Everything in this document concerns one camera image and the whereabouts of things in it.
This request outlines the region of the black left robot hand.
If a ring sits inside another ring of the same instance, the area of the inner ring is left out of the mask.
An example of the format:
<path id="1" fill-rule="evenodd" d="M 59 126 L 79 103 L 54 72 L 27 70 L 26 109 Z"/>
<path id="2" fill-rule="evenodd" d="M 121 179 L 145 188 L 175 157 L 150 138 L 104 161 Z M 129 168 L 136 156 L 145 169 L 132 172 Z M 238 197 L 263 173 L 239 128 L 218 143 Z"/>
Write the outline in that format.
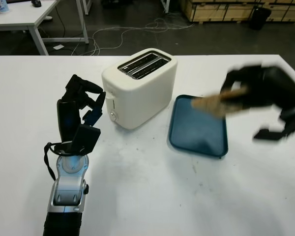
<path id="1" fill-rule="evenodd" d="M 62 142 L 72 141 L 81 121 L 94 126 L 102 116 L 106 93 L 100 86 L 73 75 L 66 92 L 57 101 L 59 133 Z"/>

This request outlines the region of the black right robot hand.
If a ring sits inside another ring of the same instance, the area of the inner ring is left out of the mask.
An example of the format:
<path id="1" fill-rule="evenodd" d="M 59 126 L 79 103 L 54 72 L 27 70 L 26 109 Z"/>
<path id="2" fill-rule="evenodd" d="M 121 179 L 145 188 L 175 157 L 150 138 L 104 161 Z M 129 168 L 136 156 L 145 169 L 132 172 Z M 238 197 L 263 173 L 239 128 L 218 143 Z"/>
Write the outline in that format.
<path id="1" fill-rule="evenodd" d="M 295 82 L 278 66 L 251 65 L 227 73 L 221 92 L 232 89 L 235 82 L 246 87 L 246 94 L 224 98 L 230 104 L 241 104 L 243 108 L 276 105 L 282 110 L 295 107 Z"/>

